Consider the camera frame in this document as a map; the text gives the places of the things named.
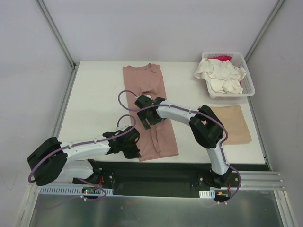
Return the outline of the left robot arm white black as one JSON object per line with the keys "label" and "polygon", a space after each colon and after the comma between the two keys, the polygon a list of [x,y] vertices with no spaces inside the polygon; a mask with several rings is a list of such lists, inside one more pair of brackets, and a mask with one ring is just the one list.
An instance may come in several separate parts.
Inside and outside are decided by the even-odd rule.
{"label": "left robot arm white black", "polygon": [[50,137],[28,156],[31,169],[28,181],[45,186],[70,178],[74,184],[101,185],[103,175],[94,158],[119,152],[127,159],[140,158],[139,139],[140,134],[133,126],[78,143],[59,142],[56,137]]}

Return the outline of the pink printed t shirt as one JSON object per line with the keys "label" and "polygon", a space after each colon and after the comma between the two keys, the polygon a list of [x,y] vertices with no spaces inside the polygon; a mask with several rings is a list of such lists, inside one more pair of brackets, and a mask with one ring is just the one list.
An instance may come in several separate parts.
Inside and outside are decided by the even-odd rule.
{"label": "pink printed t shirt", "polygon": [[166,99],[166,91],[160,66],[148,64],[143,67],[123,67],[123,79],[130,114],[136,119],[136,129],[140,134],[137,147],[140,161],[147,161],[179,154],[171,121],[161,119],[156,108],[136,112],[138,108],[147,107],[156,101]]}

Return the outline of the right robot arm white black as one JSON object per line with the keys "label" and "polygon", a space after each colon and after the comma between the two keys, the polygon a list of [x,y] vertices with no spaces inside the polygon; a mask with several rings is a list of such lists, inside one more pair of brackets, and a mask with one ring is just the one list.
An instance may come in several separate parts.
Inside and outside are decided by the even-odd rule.
{"label": "right robot arm white black", "polygon": [[226,159],[223,142],[228,137],[227,130],[212,109],[206,105],[190,109],[173,104],[164,98],[151,99],[141,95],[135,101],[137,112],[145,129],[166,119],[183,123],[190,127],[196,142],[206,149],[211,161],[211,170],[203,177],[205,184],[221,188],[230,181],[232,172]]}

